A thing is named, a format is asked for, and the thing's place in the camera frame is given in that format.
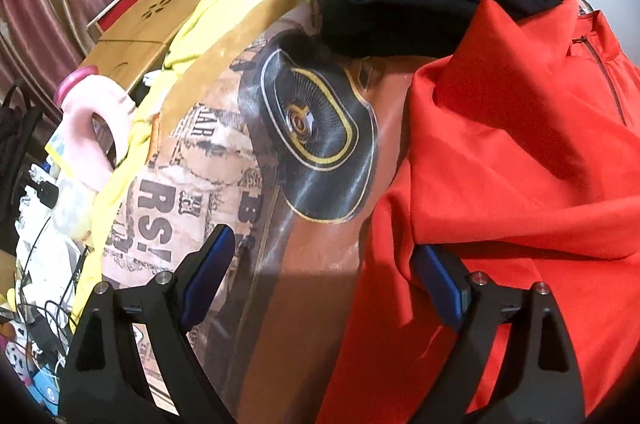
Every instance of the bag strap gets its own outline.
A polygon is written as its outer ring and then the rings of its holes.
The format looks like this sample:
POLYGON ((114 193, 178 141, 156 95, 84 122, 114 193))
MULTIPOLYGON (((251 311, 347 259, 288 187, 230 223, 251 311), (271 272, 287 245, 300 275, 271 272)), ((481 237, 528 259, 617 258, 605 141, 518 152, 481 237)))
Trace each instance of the bag strap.
POLYGON ((33 108, 33 103, 31 103, 31 95, 29 94, 29 88, 27 83, 24 81, 24 78, 15 80, 9 87, 9 90, 7 90, 6 96, 4 97, 4 101, 2 102, 2 108, 9 108, 9 106, 11 106, 11 98, 14 96, 14 92, 16 90, 20 90, 22 93, 27 110, 31 110, 33 108))

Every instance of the black bag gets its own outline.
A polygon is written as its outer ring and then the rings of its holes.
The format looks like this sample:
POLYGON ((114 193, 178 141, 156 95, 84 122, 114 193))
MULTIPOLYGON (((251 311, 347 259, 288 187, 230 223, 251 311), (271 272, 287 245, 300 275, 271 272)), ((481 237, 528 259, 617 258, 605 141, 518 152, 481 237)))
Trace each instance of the black bag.
POLYGON ((27 143, 37 124, 42 120, 42 110, 31 103, 27 84, 18 79, 9 88, 0 107, 0 223, 13 215, 14 187, 24 160, 27 143), (22 93, 26 112, 11 108, 14 92, 22 93))

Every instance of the blue gripper pad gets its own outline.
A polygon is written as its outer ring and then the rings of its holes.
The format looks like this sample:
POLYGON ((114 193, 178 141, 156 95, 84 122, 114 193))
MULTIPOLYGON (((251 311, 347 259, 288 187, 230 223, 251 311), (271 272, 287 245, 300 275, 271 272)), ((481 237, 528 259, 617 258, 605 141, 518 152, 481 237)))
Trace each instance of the blue gripper pad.
POLYGON ((236 237, 230 227, 225 227, 212 242, 207 257, 185 291, 180 317, 182 328, 190 329, 202 323, 235 252, 236 237))
POLYGON ((460 330, 471 298, 468 271, 460 259, 436 245, 416 245, 411 265, 442 322, 460 330))

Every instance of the brown stripe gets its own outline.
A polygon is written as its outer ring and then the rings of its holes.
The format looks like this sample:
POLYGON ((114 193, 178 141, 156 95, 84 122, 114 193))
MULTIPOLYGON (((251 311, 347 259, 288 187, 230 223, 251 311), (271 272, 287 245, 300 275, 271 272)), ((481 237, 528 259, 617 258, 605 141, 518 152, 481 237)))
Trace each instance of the brown stripe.
POLYGON ((295 8, 300 0, 264 0, 244 19, 214 43, 180 76, 167 95, 160 111, 160 141, 177 127, 210 88, 214 79, 283 14, 295 8))

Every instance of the pink bottle cap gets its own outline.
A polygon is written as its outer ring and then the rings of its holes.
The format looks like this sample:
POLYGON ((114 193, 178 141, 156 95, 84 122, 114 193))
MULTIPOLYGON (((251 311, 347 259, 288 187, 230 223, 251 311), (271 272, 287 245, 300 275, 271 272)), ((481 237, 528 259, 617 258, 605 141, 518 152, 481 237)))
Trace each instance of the pink bottle cap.
POLYGON ((56 90, 56 93, 53 96, 53 103, 58 108, 62 108, 62 102, 65 100, 66 95, 70 92, 70 90, 78 85, 80 81, 82 81, 87 76, 91 76, 93 74, 98 74, 98 67, 95 65, 89 65, 87 67, 80 67, 78 70, 71 72, 56 90))

